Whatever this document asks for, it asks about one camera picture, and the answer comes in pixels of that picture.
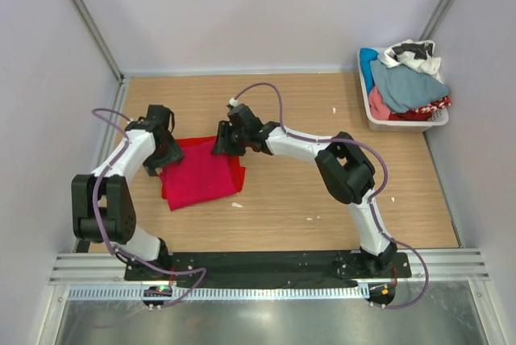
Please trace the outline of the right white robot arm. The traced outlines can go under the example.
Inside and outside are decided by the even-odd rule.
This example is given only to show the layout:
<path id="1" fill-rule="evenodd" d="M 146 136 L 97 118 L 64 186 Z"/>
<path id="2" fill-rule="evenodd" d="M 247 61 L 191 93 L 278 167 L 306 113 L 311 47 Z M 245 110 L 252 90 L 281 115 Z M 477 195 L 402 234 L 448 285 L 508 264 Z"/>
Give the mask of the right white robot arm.
<path id="1" fill-rule="evenodd" d="M 375 168 L 349 134 L 321 138 L 277 122 L 262 123 L 248 106 L 231 100 L 227 119 L 218 123 L 212 153 L 244 156 L 248 149 L 315 164 L 329 194 L 348 207 L 356 224 L 359 264 L 374 277 L 392 268 L 397 244 L 388 236 L 374 198 Z"/>

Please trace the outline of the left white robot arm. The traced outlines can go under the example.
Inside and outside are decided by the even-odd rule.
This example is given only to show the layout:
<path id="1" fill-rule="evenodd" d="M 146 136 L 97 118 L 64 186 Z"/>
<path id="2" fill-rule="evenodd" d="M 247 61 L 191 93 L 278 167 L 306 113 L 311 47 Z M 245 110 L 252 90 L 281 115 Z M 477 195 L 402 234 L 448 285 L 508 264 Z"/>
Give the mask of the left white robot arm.
<path id="1" fill-rule="evenodd" d="M 150 105 L 137 119 L 120 127 L 107 118 L 107 108 L 93 115 L 122 136 L 114 151 L 91 173 L 77 174 L 71 183 L 73 233 L 90 243 L 102 243 L 126 266 L 129 281 L 159 281 L 171 276 L 172 257 L 162 238 L 138 226 L 129 184 L 139 168 L 151 177 L 184 158 L 173 138 L 174 113 Z"/>

